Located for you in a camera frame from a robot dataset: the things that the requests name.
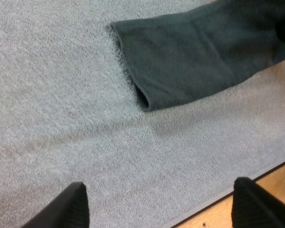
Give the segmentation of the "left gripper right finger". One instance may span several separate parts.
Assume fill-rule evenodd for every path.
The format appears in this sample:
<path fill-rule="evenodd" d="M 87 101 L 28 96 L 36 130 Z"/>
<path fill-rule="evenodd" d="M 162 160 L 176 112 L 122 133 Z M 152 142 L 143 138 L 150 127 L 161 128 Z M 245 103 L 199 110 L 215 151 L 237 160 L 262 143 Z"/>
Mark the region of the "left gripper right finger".
<path fill-rule="evenodd" d="M 234 182 L 234 228 L 285 228 L 285 204 L 247 177 Z"/>

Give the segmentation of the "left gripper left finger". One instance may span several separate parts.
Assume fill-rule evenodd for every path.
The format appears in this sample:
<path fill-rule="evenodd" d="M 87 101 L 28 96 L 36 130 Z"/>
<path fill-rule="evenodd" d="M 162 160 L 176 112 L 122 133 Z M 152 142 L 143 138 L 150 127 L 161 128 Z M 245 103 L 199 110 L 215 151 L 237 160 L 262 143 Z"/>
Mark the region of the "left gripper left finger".
<path fill-rule="evenodd" d="M 86 186 L 73 182 L 24 228 L 88 228 L 90 225 Z"/>

